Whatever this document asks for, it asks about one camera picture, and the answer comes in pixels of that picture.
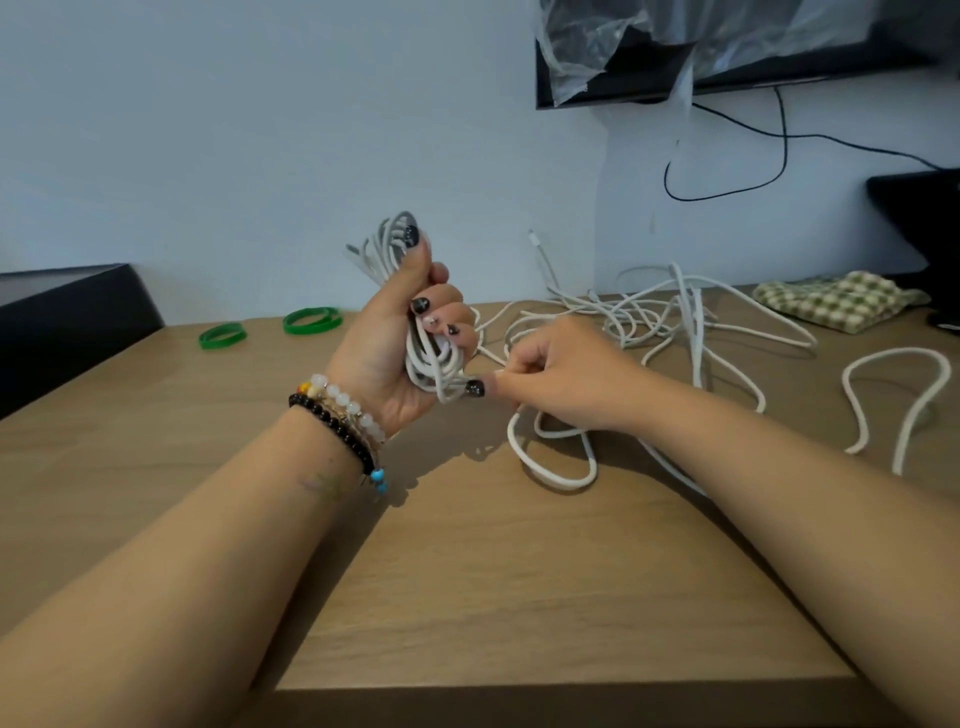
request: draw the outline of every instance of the tangled cable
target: tangled cable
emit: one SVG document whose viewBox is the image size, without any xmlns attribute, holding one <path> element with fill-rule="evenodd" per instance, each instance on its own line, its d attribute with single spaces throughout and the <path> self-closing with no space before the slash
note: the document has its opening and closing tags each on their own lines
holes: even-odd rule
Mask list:
<svg viewBox="0 0 960 728">
<path fill-rule="evenodd" d="M 414 216 L 407 211 L 400 212 L 395 217 L 384 220 L 380 223 L 377 232 L 368 237 L 361 248 L 358 249 L 347 245 L 348 257 L 377 285 L 382 285 L 390 274 L 399 267 L 400 261 L 406 253 L 404 232 L 408 225 L 416 225 L 416 220 Z M 544 321 L 551 321 L 558 316 L 566 316 L 569 314 L 602 316 L 605 319 L 603 330 L 613 337 L 621 349 L 638 347 L 652 339 L 660 339 L 657 345 L 644 354 L 640 360 L 641 366 L 644 367 L 649 364 L 654 356 L 669 347 L 677 341 L 678 338 L 685 338 L 688 342 L 690 363 L 693 370 L 693 386 L 703 389 L 703 365 L 704 357 L 706 356 L 720 366 L 730 370 L 731 373 L 739 378 L 756 398 L 756 412 L 763 413 L 766 409 L 766 398 L 763 392 L 746 374 L 707 346 L 705 342 L 707 330 L 713 328 L 737 331 L 801 349 L 815 350 L 817 346 L 816 337 L 796 322 L 757 303 L 742 291 L 738 291 L 736 288 L 719 280 L 706 278 L 704 276 L 686 276 L 676 263 L 670 263 L 667 266 L 636 266 L 621 272 L 619 276 L 617 276 L 617 282 L 619 283 L 623 276 L 640 270 L 665 271 L 669 275 L 669 278 L 639 293 L 629 295 L 620 293 L 619 298 L 613 301 L 603 301 L 592 292 L 589 292 L 586 297 L 573 296 L 564 292 L 560 286 L 556 272 L 550 263 L 550 259 L 547 257 L 546 250 L 543 248 L 536 234 L 533 231 L 529 231 L 528 238 L 538 252 L 538 267 L 540 268 L 540 273 L 547 291 L 555 297 L 554 299 L 536 301 L 535 303 L 548 303 L 550 305 L 560 306 L 564 310 L 559 313 L 535 313 L 521 309 L 519 311 L 519 317 L 510 323 L 504 333 L 503 358 L 500 358 L 484 346 L 485 331 L 491 324 L 499 320 L 511 307 L 519 302 L 507 303 L 483 324 L 480 323 L 480 312 L 476 308 L 472 308 L 475 328 L 479 337 L 476 352 L 495 361 L 500 366 L 506 366 L 506 361 L 510 358 L 510 349 L 516 341 L 536 330 L 537 325 L 542 324 Z M 698 286 L 690 285 L 692 281 L 706 283 L 710 286 L 728 291 L 741 301 L 748 303 L 769 316 L 771 319 L 794 329 L 801 335 L 801 338 L 791 339 L 786 336 L 759 331 L 753 328 L 720 323 L 717 316 L 704 306 L 702 290 Z M 675 288 L 677 292 L 666 301 L 646 298 L 652 293 L 671 287 Z M 679 314 L 679 320 L 671 324 L 668 319 L 674 314 Z M 870 441 L 870 431 L 867 427 L 866 418 L 860 402 L 851 387 L 851 374 L 857 367 L 863 364 L 899 354 L 921 354 L 929 356 L 938 364 L 940 372 L 933 384 L 917 398 L 903 419 L 894 452 L 893 472 L 897 475 L 902 474 L 903 459 L 910 440 L 910 434 L 913 431 L 917 418 L 924 407 L 940 393 L 950 379 L 951 369 L 949 361 L 941 353 L 930 349 L 891 349 L 857 359 L 844 370 L 841 378 L 844 392 L 850 401 L 859 431 L 857 442 L 848 448 L 847 452 L 856 454 L 867 446 Z M 407 332 L 406 369 L 411 381 L 420 389 L 425 392 L 436 393 L 437 399 L 440 402 L 458 399 L 463 395 L 469 380 L 469 377 L 463 373 L 464 364 L 463 352 L 454 346 L 449 339 L 442 335 L 427 333 L 423 329 L 419 318 L 411 320 L 410 329 Z M 588 434 L 584 430 L 579 428 L 545 430 L 542 426 L 542 412 L 538 412 L 534 420 L 534 431 L 541 438 L 562 439 L 580 436 L 584 445 L 584 451 L 587 455 L 588 472 L 581 478 L 567 478 L 547 470 L 530 457 L 523 447 L 520 446 L 516 438 L 516 425 L 519 419 L 520 411 L 517 411 L 507 425 L 507 440 L 510 442 L 510 446 L 514 449 L 517 457 L 519 457 L 531 471 L 548 482 L 552 487 L 565 491 L 580 490 L 587 487 L 596 479 L 596 456 L 593 454 L 593 448 L 590 444 Z M 642 440 L 639 442 L 670 474 L 697 493 L 704 496 L 706 495 L 688 475 L 677 469 L 673 463 L 655 448 Z"/>
</svg>

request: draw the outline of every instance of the green rubber band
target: green rubber band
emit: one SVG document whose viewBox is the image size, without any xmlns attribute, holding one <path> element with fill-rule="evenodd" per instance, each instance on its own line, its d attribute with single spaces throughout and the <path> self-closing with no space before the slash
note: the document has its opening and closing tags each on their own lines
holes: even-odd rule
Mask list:
<svg viewBox="0 0 960 728">
<path fill-rule="evenodd" d="M 246 338 L 247 330 L 243 328 L 243 324 L 234 321 L 207 329 L 197 337 L 197 341 L 200 342 L 201 349 L 210 350 L 226 349 Z"/>
<path fill-rule="evenodd" d="M 302 324 L 300 326 L 296 325 L 296 322 L 300 319 L 305 319 L 310 316 L 320 316 L 321 318 L 316 321 L 311 321 L 309 324 Z M 288 314 L 283 319 L 283 330 L 287 333 L 292 333 L 294 336 L 306 336 L 311 333 L 323 333 L 324 331 L 330 331 L 333 328 L 338 327 L 344 322 L 344 317 L 340 315 L 340 311 L 336 308 L 331 308 L 329 306 L 321 306 L 320 308 L 301 308 L 299 311 L 294 311 L 291 314 Z"/>
</svg>

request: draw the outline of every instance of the table surface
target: table surface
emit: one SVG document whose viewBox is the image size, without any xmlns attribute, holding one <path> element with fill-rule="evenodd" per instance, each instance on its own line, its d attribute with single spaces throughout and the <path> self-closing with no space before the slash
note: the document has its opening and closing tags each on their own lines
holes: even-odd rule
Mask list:
<svg viewBox="0 0 960 728">
<path fill-rule="evenodd" d="M 729 323 L 781 328 L 727 294 L 705 298 Z M 856 439 L 840 389 L 849 362 L 900 346 L 960 362 L 960 339 L 923 317 L 855 336 L 811 326 L 815 356 L 735 332 L 708 338 L 765 392 L 770 417 L 842 448 Z M 203 326 L 165 328 L 0 422 L 0 631 L 250 441 L 343 336 L 287 336 L 277 319 L 246 326 L 246 341 L 216 352 L 197 346 Z M 679 346 L 652 366 L 689 377 Z M 933 376 L 922 357 L 861 371 L 873 435 L 865 459 L 889 467 L 900 418 Z M 752 405 L 728 373 L 708 382 Z M 958 405 L 954 381 L 914 434 L 906 475 L 918 487 L 956 486 Z M 750 545 L 635 441 L 593 435 L 596 483 L 559 495 L 510 450 L 509 417 L 501 403 L 461 400 L 390 443 L 392 492 L 375 501 L 364 490 L 345 507 L 241 723 L 309 725 L 311 706 L 344 724 L 359 715 L 449 724 L 444 711 L 459 711 L 461 725 L 506 715 L 554 725 L 617 725 L 624 715 L 663 725 L 899 720 Z M 576 439 L 529 450 L 561 473 L 586 467 Z"/>
</svg>

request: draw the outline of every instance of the green checkered cloth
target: green checkered cloth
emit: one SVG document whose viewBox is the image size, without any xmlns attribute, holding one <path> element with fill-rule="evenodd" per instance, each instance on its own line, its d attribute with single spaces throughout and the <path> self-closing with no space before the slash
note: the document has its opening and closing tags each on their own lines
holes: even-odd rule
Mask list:
<svg viewBox="0 0 960 728">
<path fill-rule="evenodd" d="M 754 301 L 775 311 L 846 333 L 859 333 L 909 305 L 930 303 L 923 291 L 903 290 L 892 280 L 866 271 L 795 283 L 774 280 L 761 283 L 753 295 Z"/>
</svg>

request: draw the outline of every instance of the white beaded bracelet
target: white beaded bracelet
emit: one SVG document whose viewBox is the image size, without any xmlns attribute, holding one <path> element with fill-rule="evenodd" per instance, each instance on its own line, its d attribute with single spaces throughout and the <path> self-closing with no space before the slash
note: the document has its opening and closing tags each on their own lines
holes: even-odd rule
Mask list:
<svg viewBox="0 0 960 728">
<path fill-rule="evenodd" d="M 368 434 L 378 445 L 387 442 L 387 433 L 376 423 L 370 412 L 364 412 L 360 402 L 354 401 L 350 395 L 341 391 L 336 384 L 331 384 L 326 375 L 313 375 L 310 377 L 310 388 L 306 391 L 306 396 L 311 400 L 322 397 L 323 394 L 331 398 L 338 405 L 343 407 L 347 414 Z"/>
</svg>

